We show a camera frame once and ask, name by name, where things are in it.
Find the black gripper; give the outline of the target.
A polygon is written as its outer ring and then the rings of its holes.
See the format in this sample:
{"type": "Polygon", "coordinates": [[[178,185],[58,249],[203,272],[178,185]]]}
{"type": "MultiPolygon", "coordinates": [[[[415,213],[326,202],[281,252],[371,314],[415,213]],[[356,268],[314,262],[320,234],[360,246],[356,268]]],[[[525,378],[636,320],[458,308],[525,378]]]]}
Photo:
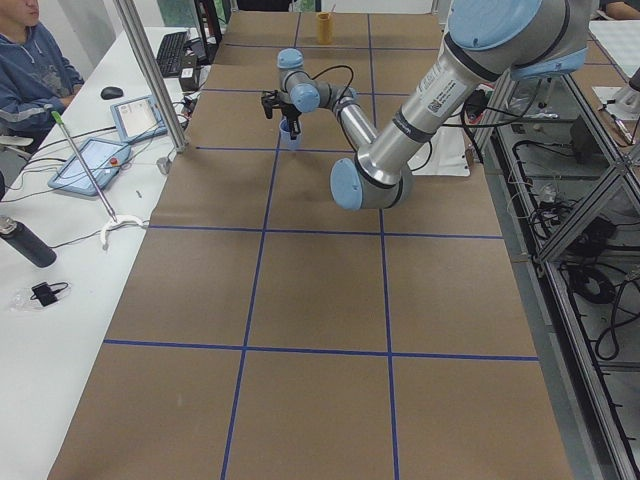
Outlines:
{"type": "Polygon", "coordinates": [[[300,122],[298,121],[301,112],[295,105],[285,102],[284,100],[280,101],[280,110],[287,120],[285,121],[285,137],[288,140],[294,140],[295,137],[301,134],[300,122]]]}

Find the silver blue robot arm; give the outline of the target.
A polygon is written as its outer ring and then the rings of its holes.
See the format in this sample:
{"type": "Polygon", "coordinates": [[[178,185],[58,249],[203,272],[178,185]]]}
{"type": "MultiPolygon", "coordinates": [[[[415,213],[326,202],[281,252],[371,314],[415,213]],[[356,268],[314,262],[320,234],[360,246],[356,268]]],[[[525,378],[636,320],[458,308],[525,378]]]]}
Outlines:
{"type": "Polygon", "coordinates": [[[391,208],[412,188],[410,159],[478,85],[504,72],[523,80],[581,68],[591,13],[588,1],[452,2],[437,61],[382,130],[349,87],[312,79],[292,48],[279,52],[279,87],[263,92],[261,103],[267,117],[282,111],[292,137],[301,114],[332,111],[356,148],[354,158],[332,168],[334,201],[347,210],[391,208]]]}

